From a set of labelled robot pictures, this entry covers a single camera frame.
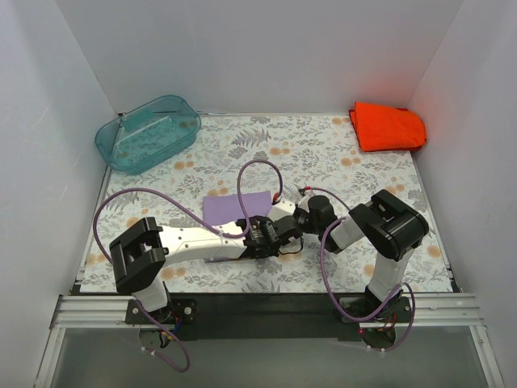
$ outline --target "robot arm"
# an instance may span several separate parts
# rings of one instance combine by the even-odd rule
[[[153,217],[143,218],[110,244],[116,288],[119,293],[132,293],[147,311],[158,314],[170,302],[165,285],[157,279],[161,268],[191,259],[278,256],[282,246],[303,233],[317,234],[321,240],[335,220],[326,196],[304,196],[298,204],[282,200],[267,217],[252,217],[250,231],[242,238],[223,238],[222,233],[240,234],[246,220],[217,226],[221,230],[217,235],[205,228],[157,226]],[[350,211],[350,217],[330,232],[325,248],[339,253],[366,236],[378,250],[365,291],[369,306],[375,309],[400,283],[413,249],[428,230],[419,213],[382,190]]]
[[[118,293],[132,293],[144,308],[158,311],[169,304],[165,285],[157,279],[160,269],[192,259],[262,259],[278,256],[280,248],[302,237],[293,216],[274,221],[251,217],[250,231],[242,238],[246,220],[216,226],[221,234],[205,228],[158,226],[153,217],[142,218],[110,244]]]

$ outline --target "patterned table surface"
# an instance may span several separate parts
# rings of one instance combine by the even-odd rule
[[[409,152],[360,151],[346,116],[204,116],[196,142],[181,154],[142,175],[112,172],[107,194],[122,188],[147,187],[173,196],[201,215],[203,196],[236,192],[239,168],[254,158],[276,164],[284,176],[284,197],[296,200],[296,185],[327,188],[349,205],[367,202],[386,188],[428,220],[430,233],[416,250],[406,270],[415,291],[452,291],[435,225]],[[266,165],[253,165],[242,179],[243,192],[276,192],[277,177]],[[331,200],[338,215],[344,209]],[[144,216],[159,224],[196,226],[161,198],[147,193],[118,197],[105,209],[99,234],[105,245]],[[330,284],[338,292],[362,292],[372,276],[376,252],[363,238],[338,255],[327,258]],[[171,292],[241,293],[325,291],[319,268],[319,242],[305,239],[301,253],[279,258],[246,259],[226,263],[191,260],[163,268],[160,278]],[[91,244],[82,292],[115,292],[111,265]]]

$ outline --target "purple cloth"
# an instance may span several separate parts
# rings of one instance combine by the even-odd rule
[[[271,210],[271,192],[243,194],[244,206],[250,217],[266,216]],[[244,218],[237,194],[232,196],[204,196],[203,219],[210,225],[223,225]]]

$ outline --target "teal plastic container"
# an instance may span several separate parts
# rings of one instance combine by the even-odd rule
[[[185,150],[201,119],[177,95],[164,95],[104,125],[95,145],[113,170],[138,175]]]

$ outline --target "red towel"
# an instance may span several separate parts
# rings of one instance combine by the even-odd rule
[[[417,151],[426,143],[422,120],[405,108],[356,102],[349,113],[363,151]]]

